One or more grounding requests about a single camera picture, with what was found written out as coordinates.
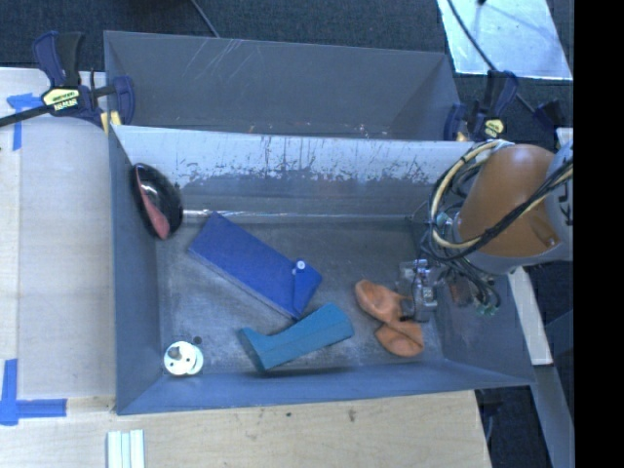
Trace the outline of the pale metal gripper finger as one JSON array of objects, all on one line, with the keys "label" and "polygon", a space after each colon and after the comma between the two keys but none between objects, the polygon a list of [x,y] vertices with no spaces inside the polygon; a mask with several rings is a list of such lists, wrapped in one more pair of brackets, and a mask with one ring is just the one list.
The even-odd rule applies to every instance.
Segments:
[{"label": "pale metal gripper finger", "polygon": [[428,258],[401,262],[398,268],[397,291],[412,292],[414,289],[433,288],[440,272],[438,263]]},{"label": "pale metal gripper finger", "polygon": [[401,301],[401,308],[403,320],[414,320],[417,323],[429,322],[438,308],[434,289],[416,286],[411,290],[410,297]]}]

